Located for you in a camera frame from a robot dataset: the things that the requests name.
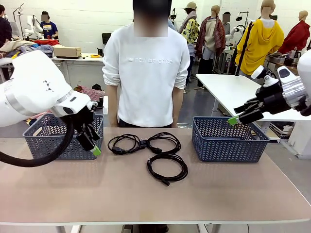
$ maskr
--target scarf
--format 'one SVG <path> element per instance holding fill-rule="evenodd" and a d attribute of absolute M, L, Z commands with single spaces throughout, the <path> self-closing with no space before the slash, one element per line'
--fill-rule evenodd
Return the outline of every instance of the scarf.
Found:
<path fill-rule="evenodd" d="M 196 11 L 195 10 L 193 10 L 193 11 L 191 11 L 190 13 L 189 13 L 189 15 L 187 15 L 187 18 L 184 20 L 184 22 L 183 22 L 183 24 L 181 25 L 181 27 L 179 28 L 179 30 L 178 30 L 178 33 L 182 33 L 183 32 L 183 30 L 186 28 L 186 25 L 187 25 L 187 23 L 188 23 L 188 21 L 190 20 L 190 19 L 192 19 L 192 18 L 194 18 L 194 19 L 196 19 Z"/>
<path fill-rule="evenodd" d="M 201 29 L 198 37 L 198 41 L 196 43 L 196 54 L 199 57 L 202 57 L 202 48 L 204 44 L 205 34 L 206 34 L 206 23 L 211 17 L 207 17 L 201 24 Z M 225 29 L 220 21 L 219 17 L 216 17 L 216 25 L 215 25 L 215 44 L 216 44 L 216 56 L 222 54 L 225 49 Z"/>

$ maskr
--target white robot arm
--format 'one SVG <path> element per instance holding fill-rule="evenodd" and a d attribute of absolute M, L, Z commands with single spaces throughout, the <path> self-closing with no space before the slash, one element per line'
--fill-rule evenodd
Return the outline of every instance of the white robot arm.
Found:
<path fill-rule="evenodd" d="M 230 40 L 232 40 L 234 38 L 234 34 L 235 33 L 241 33 L 241 36 L 243 35 L 245 31 L 245 27 L 243 25 L 239 25 L 237 27 L 234 27 L 229 35 L 225 36 L 225 41 L 228 44 L 230 42 Z"/>
<path fill-rule="evenodd" d="M 291 108 L 305 117 L 311 116 L 311 50 L 301 56 L 297 69 L 298 77 L 287 67 L 280 67 L 277 79 L 272 71 L 260 66 L 252 78 L 264 78 L 264 86 L 257 90 L 256 98 L 234 109 L 241 114 L 230 119 L 229 123 L 249 124 L 262 119 L 264 112 L 278 114 Z"/>
<path fill-rule="evenodd" d="M 31 36 L 35 34 L 36 37 L 43 38 L 41 34 L 43 32 L 43 29 L 41 28 L 36 16 L 27 16 L 27 25 L 30 27 L 30 30 L 28 28 L 25 28 L 26 36 Z"/>
<path fill-rule="evenodd" d="M 32 72 L 25 72 L 36 64 Z M 73 91 L 61 71 L 43 52 L 33 51 L 13 60 L 12 78 L 0 84 L 0 127 L 16 124 L 48 109 L 67 125 L 64 142 L 46 158 L 22 160 L 0 152 L 0 161 L 16 166 L 34 167 L 55 160 L 69 145 L 74 130 L 82 147 L 100 154 L 94 141 L 99 139 L 93 122 L 97 105 L 88 95 Z"/>

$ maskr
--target cardboard box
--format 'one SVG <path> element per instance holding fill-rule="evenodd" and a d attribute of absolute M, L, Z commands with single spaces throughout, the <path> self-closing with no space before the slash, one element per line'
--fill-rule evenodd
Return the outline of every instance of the cardboard box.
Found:
<path fill-rule="evenodd" d="M 79 58 L 81 48 L 78 47 L 54 47 L 54 56 L 57 58 Z"/>

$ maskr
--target white table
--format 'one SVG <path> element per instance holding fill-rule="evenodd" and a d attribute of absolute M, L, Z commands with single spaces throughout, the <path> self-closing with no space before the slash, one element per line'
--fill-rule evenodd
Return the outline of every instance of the white table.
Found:
<path fill-rule="evenodd" d="M 218 109 L 220 103 L 233 117 L 234 108 L 244 105 L 248 100 L 256 97 L 255 93 L 261 86 L 244 76 L 221 75 L 221 74 L 197 74 L 197 78 L 215 97 L 212 116 Z M 262 130 L 267 133 L 271 121 L 307 121 L 311 116 L 302 116 L 299 112 L 291 109 L 283 113 L 272 115 L 263 113 L 264 118 L 259 120 L 263 122 Z"/>
<path fill-rule="evenodd" d="M 103 58 L 91 58 L 95 53 L 82 53 L 78 59 L 51 58 L 57 66 L 62 66 L 66 81 L 75 88 L 77 85 L 91 88 L 98 83 L 104 90 Z"/>

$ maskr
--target yellow hoodie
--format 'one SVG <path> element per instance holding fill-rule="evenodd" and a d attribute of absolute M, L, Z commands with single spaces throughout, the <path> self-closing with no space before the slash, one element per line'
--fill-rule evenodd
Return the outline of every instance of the yellow hoodie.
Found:
<path fill-rule="evenodd" d="M 241 71 L 248 75 L 252 75 L 260 65 L 263 65 L 267 55 L 277 51 L 284 41 L 284 32 L 276 21 L 273 28 L 265 28 L 260 19 L 253 24 L 241 65 Z M 238 55 L 235 60 L 237 64 L 240 61 L 247 32 L 248 28 L 237 47 Z"/>

